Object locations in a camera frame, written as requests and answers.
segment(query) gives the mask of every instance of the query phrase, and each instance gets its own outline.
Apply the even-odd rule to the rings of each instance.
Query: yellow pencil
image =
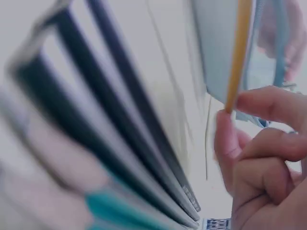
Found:
[[[227,113],[231,113],[234,108],[241,76],[243,74],[245,55],[248,49],[249,26],[250,20],[252,19],[253,1],[254,0],[238,0],[235,45],[225,104]]]

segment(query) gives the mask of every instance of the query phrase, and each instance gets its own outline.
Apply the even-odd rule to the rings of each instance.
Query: finger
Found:
[[[285,123],[298,132],[306,128],[307,97],[274,86],[245,91],[237,109],[269,121]]]
[[[303,181],[302,173],[290,169],[290,174],[295,187],[297,187]]]
[[[252,226],[265,223],[269,226],[272,216],[256,215],[259,209],[274,208],[285,200],[294,185],[289,170],[279,158],[260,158],[240,161],[234,168],[234,200],[232,217],[240,223],[236,229],[243,225]]]
[[[236,129],[236,135],[238,137],[239,147],[241,149],[243,149],[247,145],[247,143],[249,143],[250,140],[252,139],[250,135],[248,135],[246,132],[238,128]]]
[[[220,165],[225,188],[231,194],[233,166],[242,149],[239,145],[236,129],[231,122],[231,117],[224,110],[219,111],[216,115],[214,150]]]
[[[303,61],[306,44],[307,44],[307,32],[304,31],[300,46],[298,47],[295,56],[293,56],[293,58],[290,60],[288,70],[285,76],[286,81],[293,80],[296,72],[300,68],[301,63]]]
[[[275,128],[260,131],[243,149],[241,159],[278,157],[300,161],[307,156],[307,136],[289,134]]]

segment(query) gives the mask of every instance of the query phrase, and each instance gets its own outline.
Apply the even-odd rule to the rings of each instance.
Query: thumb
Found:
[[[219,111],[216,115],[214,151],[221,168],[226,190],[232,194],[233,166],[242,149],[230,114],[224,110]]]

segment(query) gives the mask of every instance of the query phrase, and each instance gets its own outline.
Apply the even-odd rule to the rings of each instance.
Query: binder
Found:
[[[151,229],[184,229],[138,197],[92,153],[43,117],[13,82],[6,80],[4,86],[6,92],[0,94],[0,108],[15,133],[68,190],[86,197],[85,201],[99,220],[115,223],[128,220]],[[26,122],[19,119],[20,114],[27,117]]]
[[[200,217],[193,207],[194,199],[189,197],[187,187],[178,182],[146,126],[124,82],[125,74],[118,71],[111,49],[99,33],[99,24],[96,25],[89,10],[91,4],[91,1],[83,0],[61,2],[37,23],[35,30],[50,24],[59,28],[59,34],[84,80],[106,108],[117,129],[168,194],[197,221]]]
[[[178,223],[198,227],[150,176],[114,128],[77,71],[57,28],[32,37],[17,53],[10,70],[30,98],[116,176]]]

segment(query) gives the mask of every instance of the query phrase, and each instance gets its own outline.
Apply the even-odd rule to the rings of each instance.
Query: stack of books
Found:
[[[29,229],[197,229],[201,207],[107,0],[61,0],[12,58],[1,114],[53,183],[2,167]]]

